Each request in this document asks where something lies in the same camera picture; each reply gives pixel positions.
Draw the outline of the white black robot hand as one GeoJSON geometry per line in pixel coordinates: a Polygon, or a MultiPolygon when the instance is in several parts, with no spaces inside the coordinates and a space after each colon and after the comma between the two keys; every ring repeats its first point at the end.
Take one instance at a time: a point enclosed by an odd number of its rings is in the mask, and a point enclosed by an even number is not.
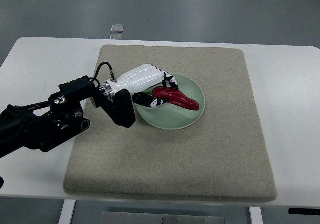
{"type": "Polygon", "coordinates": [[[109,100],[113,101],[116,94],[121,90],[127,90],[132,101],[140,106],[154,108],[168,103],[167,98],[157,98],[144,93],[149,88],[162,84],[167,84],[171,88],[178,90],[179,86],[175,77],[151,64],[143,64],[136,67],[118,78],[112,78],[103,83],[100,90],[109,100]]]}

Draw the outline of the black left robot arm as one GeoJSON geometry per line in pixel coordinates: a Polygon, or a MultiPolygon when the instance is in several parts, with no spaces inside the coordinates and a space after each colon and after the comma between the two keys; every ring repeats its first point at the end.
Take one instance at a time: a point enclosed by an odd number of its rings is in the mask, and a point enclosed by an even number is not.
{"type": "Polygon", "coordinates": [[[98,73],[59,85],[60,91],[47,101],[8,105],[0,115],[0,156],[22,147],[46,153],[83,133],[91,125],[81,105],[87,99],[102,108],[116,125],[130,128],[136,121],[133,95],[127,89],[108,95],[98,73]]]}

